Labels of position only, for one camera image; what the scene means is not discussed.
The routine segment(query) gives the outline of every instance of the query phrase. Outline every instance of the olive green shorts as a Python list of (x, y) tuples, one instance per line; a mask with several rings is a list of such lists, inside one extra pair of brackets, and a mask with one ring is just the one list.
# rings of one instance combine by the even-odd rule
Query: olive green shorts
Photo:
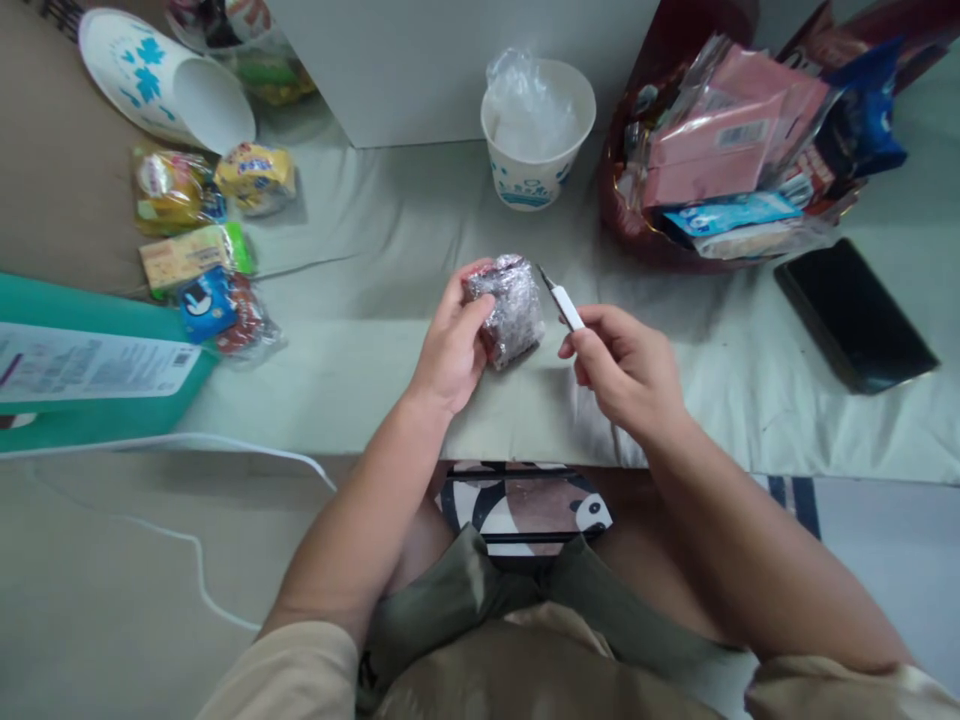
[(743, 716), (743, 693), (757, 665), (752, 653), (707, 640), (653, 610), (582, 535), (534, 579), (494, 567), (472, 525), (432, 568), (377, 605), (360, 663), (358, 711), (372, 713), (419, 658), (487, 620), (546, 600), (579, 613), (621, 662), (659, 675), (726, 717)]

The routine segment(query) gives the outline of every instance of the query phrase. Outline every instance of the charging cable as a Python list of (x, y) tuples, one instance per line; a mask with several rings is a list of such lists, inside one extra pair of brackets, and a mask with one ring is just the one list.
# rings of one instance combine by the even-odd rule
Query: charging cable
[[(146, 438), (135, 438), (133, 440), (117, 440), (114, 442), (107, 443), (98, 443), (96, 445), (72, 445), (68, 447), (59, 447), (59, 448), (45, 448), (43, 450), (23, 450), (12, 453), (6, 453), (0, 456), (0, 460), (22, 460), (28, 458), (37, 458), (37, 457), (47, 457), (50, 455), (66, 455), (70, 453), (81, 453), (81, 452), (94, 452), (94, 451), (117, 451), (117, 450), (135, 450), (148, 447), (156, 447), (158, 445), (169, 445), (170, 443), (180, 442), (180, 441), (199, 441), (207, 444), (220, 444), (228, 445), (230, 447), (245, 450), (248, 452), (259, 453), (262, 455), (273, 455), (274, 457), (287, 458), (289, 460), (298, 460), (299, 462), (306, 463), (314, 470), (317, 471), (317, 474), (323, 479), (327, 487), (331, 491), (337, 492), (337, 486), (333, 484), (330, 478), (327, 476), (327, 473), (324, 471), (323, 467), (313, 458), (309, 458), (306, 455), (298, 455), (297, 453), (288, 453), (283, 450), (275, 450), (274, 448), (263, 447), (262, 445), (254, 445), (253, 443), (243, 442), (242, 440), (234, 440), (233, 438), (223, 437), (221, 435), (211, 435), (209, 433), (172, 433), (170, 435), (157, 435), (154, 437)], [(33, 480), (47, 488), (50, 492), (60, 496), (64, 500), (76, 505), (79, 508), (82, 508), (88, 512), (95, 513), (97, 515), (103, 515), (104, 517), (110, 517), (117, 520), (123, 520), (133, 525), (139, 525), (142, 528), (151, 530), (152, 532), (164, 535), (166, 537), (174, 538), (175, 540), (183, 540), (190, 543), (193, 546), (194, 554), (197, 556), (197, 587), (200, 590), (200, 599), (203, 600), (203, 604), (206, 605), (212, 612), (219, 615), (221, 618), (227, 622), (233, 623), (234, 625), (243, 628), (244, 630), (250, 630), (251, 632), (259, 632), (260, 625), (252, 623), (249, 620), (244, 620), (237, 615), (224, 610), (216, 601), (211, 597), (209, 591), (207, 590), (207, 580), (206, 573), (204, 572), (204, 563), (203, 563), (203, 543), (200, 542), (200, 538), (196, 535), (190, 535), (189, 533), (177, 532), (176, 530), (170, 530), (169, 528), (161, 527), (160, 525), (155, 525), (149, 520), (145, 520), (142, 517), (136, 515), (126, 515), (124, 513), (115, 513), (107, 510), (101, 510), (100, 508), (94, 507), (83, 500), (79, 500), (69, 493), (64, 492), (55, 485), (51, 485), (48, 482), (40, 480), (38, 478), (33, 478)]]

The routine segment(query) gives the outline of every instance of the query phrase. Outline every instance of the khaki shirt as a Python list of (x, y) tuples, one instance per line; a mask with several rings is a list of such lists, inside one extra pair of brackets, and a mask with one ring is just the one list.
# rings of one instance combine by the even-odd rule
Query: khaki shirt
[[(288, 625), (237, 661), (200, 720), (335, 720), (354, 716), (359, 657), (325, 622)], [(960, 704), (920, 670), (851, 672), (825, 658), (762, 665), (746, 690), (758, 720), (960, 718)], [(378, 718), (719, 717), (669, 683), (617, 662), (569, 608), (544, 603), (493, 620), (414, 663)]]

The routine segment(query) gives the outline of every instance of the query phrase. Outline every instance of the aluminum foil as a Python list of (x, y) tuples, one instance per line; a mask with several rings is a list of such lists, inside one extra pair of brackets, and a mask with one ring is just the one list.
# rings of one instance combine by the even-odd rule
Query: aluminum foil
[(546, 332), (540, 291), (530, 262), (521, 255), (501, 255), (463, 281), (471, 300), (493, 295), (497, 304), (480, 330), (487, 359), (503, 370), (540, 346)]

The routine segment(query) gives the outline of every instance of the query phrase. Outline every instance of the black phone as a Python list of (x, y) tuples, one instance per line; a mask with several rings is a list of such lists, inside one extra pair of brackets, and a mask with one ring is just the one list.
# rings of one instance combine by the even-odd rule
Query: black phone
[(786, 262), (774, 275), (857, 392), (875, 395), (940, 365), (849, 239)]

